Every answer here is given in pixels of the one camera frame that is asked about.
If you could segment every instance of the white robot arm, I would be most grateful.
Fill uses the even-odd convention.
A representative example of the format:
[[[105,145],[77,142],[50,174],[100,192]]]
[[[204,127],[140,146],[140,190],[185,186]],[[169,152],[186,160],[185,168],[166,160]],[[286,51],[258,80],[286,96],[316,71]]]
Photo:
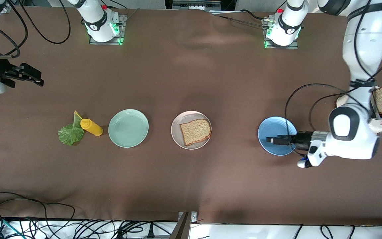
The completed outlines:
[[[100,6],[98,0],[68,0],[82,15],[88,34],[97,42],[108,42],[119,34],[117,12]]]
[[[277,45],[290,45],[307,6],[306,0],[288,0],[282,14],[276,13],[275,25],[267,37]],[[370,159],[379,146],[377,132],[369,122],[373,117],[371,95],[376,87],[373,79],[382,60],[382,0],[318,0],[318,6],[324,13],[348,18],[343,59],[351,74],[350,92],[344,104],[330,113],[330,132],[299,132],[291,137],[297,148],[309,151],[308,161],[297,164],[302,168],[318,166],[327,156]],[[310,142],[299,145],[302,138]]]

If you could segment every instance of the brown table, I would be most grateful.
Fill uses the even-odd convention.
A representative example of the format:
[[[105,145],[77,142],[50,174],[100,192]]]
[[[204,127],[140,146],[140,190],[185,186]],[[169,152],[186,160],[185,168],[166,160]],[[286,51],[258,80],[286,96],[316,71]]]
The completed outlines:
[[[65,37],[62,9],[28,10],[48,38]],[[270,155],[257,139],[261,121],[282,116],[297,87],[347,88],[345,18],[309,14],[299,49],[282,50],[265,49],[257,27],[199,10],[138,10],[124,45],[88,45],[79,13],[68,13],[66,43],[49,44],[29,25],[21,56],[12,60],[41,70],[45,86],[18,82],[0,95],[0,191],[74,205],[76,218],[176,219],[179,211],[198,211],[203,222],[382,224],[382,142],[372,160],[328,157],[301,169],[298,156]],[[229,16],[258,23],[245,13]],[[23,37],[14,13],[3,15],[0,27],[16,42]],[[0,51],[10,49],[0,36]],[[382,85],[382,72],[377,80]],[[289,118],[298,130],[310,129],[310,106],[332,93],[314,87],[295,96]],[[315,109],[317,129],[328,130],[334,101]],[[137,147],[117,147],[106,133],[86,133],[73,147],[59,142],[74,110],[107,132],[123,109],[138,109],[150,122]],[[213,127],[199,150],[171,137],[173,119],[186,110],[203,112]],[[24,201],[6,206],[4,216],[43,216]],[[54,208],[49,216],[69,213]]]

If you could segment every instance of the plate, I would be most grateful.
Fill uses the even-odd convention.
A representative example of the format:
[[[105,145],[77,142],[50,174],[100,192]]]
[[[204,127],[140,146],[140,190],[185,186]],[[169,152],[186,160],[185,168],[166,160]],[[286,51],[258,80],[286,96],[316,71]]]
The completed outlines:
[[[114,115],[109,124],[111,141],[122,148],[131,148],[144,141],[148,133],[148,120],[134,109],[122,110]]]
[[[294,125],[287,120],[288,130],[290,135],[297,134],[297,130]],[[269,153],[276,156],[285,156],[292,152],[288,145],[274,145],[266,142],[266,137],[277,137],[278,135],[287,135],[287,125],[285,124],[285,118],[279,116],[272,116],[266,118],[259,126],[257,136],[262,147]]]
[[[206,115],[203,115],[200,112],[186,111],[186,112],[180,113],[178,116],[176,116],[176,118],[173,120],[173,123],[172,123],[171,133],[172,133],[172,138],[177,145],[179,145],[180,147],[185,148],[185,149],[193,150],[193,149],[203,147],[209,141],[210,138],[208,138],[204,141],[192,144],[190,146],[185,146],[184,136],[182,135],[182,130],[181,130],[180,124],[186,124],[186,123],[189,123],[189,122],[191,122],[193,120],[197,120],[197,119],[198,120],[200,120],[200,119],[201,120],[203,120],[203,119],[207,120],[207,122],[209,122],[210,129],[212,129],[212,125],[210,124],[209,119],[206,117]]]

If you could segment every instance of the blue plate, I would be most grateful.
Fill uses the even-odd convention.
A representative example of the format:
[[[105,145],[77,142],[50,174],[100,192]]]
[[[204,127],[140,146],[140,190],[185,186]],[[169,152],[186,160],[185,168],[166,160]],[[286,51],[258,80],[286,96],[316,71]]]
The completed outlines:
[[[297,134],[297,130],[294,125],[287,120],[288,130],[290,135]],[[285,118],[279,116],[272,116],[266,118],[259,126],[257,132],[259,142],[262,147],[269,153],[276,156],[285,156],[292,152],[288,145],[274,145],[270,142],[266,142],[266,137],[277,137],[278,135],[287,135],[287,125],[285,124]]]

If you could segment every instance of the white floor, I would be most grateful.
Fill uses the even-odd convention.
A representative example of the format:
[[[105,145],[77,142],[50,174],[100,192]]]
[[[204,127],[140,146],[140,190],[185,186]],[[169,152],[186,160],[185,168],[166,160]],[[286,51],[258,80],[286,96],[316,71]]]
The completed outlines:
[[[78,227],[77,223],[80,221],[50,221],[50,225],[62,226],[68,224],[68,226],[62,228],[57,236],[61,239],[72,239],[75,229]],[[104,224],[101,222],[94,225],[92,228],[95,230],[100,225]],[[114,222],[102,227],[99,232],[109,232],[117,230],[121,222]],[[173,222],[158,222],[156,223],[165,230],[171,232],[173,231],[176,223]],[[20,224],[18,221],[10,222],[11,227],[17,231],[21,231]],[[29,229],[29,222],[22,222],[23,229]],[[38,226],[46,225],[45,221],[39,221]],[[143,226],[143,231],[139,233],[128,233],[127,238],[136,239],[144,238],[148,234],[149,224]],[[190,239],[201,239],[207,236],[208,239],[293,239],[299,226],[291,225],[244,225],[244,224],[193,224],[190,230]],[[335,239],[347,239],[349,238],[352,228],[350,226],[329,226],[333,238]],[[59,227],[52,227],[53,231],[58,230]],[[42,229],[47,232],[47,235],[52,233],[48,230],[48,227]],[[14,234],[15,231],[9,227],[5,227],[3,230],[4,235]],[[86,238],[91,233],[90,230],[86,230],[82,233],[80,238]],[[324,229],[324,233],[329,237],[327,230]],[[157,235],[167,235],[164,231],[154,227],[154,234]],[[113,233],[107,233],[100,235],[101,239],[110,239],[112,238]],[[46,236],[38,232],[36,239],[45,239]],[[320,233],[319,226],[304,226],[298,235],[299,239],[324,239]],[[98,239],[97,235],[91,236],[89,239]],[[355,232],[352,236],[352,239],[382,239],[382,227],[356,227]]]

